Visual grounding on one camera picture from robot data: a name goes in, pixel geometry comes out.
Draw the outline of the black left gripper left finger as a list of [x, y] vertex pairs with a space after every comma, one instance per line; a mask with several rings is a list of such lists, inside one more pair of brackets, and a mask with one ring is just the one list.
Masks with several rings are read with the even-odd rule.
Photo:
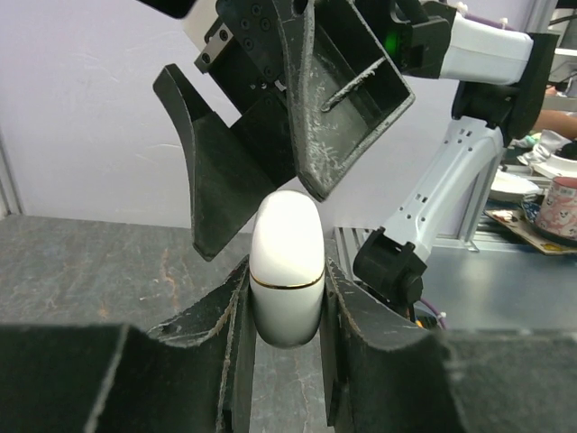
[[248, 263], [148, 331], [4, 325], [4, 432], [246, 432], [256, 332]]

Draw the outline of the small white charging case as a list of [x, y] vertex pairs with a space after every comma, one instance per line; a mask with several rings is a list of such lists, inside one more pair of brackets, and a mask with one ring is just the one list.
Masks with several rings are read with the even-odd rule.
[[314, 201], [294, 190], [267, 196], [258, 208], [249, 254], [252, 314], [269, 345], [307, 344], [321, 318], [325, 241]]

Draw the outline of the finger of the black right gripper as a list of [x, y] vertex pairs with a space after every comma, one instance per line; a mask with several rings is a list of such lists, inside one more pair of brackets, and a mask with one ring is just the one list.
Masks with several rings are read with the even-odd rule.
[[211, 261], [261, 201], [296, 175], [285, 102], [267, 91], [228, 126], [175, 64], [163, 68], [153, 90], [184, 152], [193, 246]]
[[324, 201], [415, 96], [352, 1], [276, 1], [297, 176]]

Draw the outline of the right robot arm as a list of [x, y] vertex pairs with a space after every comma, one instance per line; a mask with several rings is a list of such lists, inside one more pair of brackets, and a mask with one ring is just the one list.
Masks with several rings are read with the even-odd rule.
[[544, 99], [556, 39], [436, 1], [219, 1], [197, 67], [240, 110], [225, 124], [181, 70], [153, 89], [185, 153], [195, 249], [216, 257], [253, 222], [260, 313], [314, 307], [325, 274], [316, 205], [414, 102], [407, 77], [458, 82], [443, 144], [356, 254], [354, 274], [403, 316], [449, 210]]

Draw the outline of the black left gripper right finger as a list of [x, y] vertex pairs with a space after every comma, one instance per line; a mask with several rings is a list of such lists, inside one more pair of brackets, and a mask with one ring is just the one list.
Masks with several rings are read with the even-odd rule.
[[573, 432], [569, 330], [429, 331], [325, 266], [326, 420], [337, 432]]

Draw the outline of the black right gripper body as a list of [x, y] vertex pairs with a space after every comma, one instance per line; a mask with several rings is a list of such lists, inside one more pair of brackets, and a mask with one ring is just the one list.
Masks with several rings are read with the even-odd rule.
[[271, 1], [217, 1], [197, 65], [244, 114], [258, 102], [268, 115], [288, 115], [278, 15]]

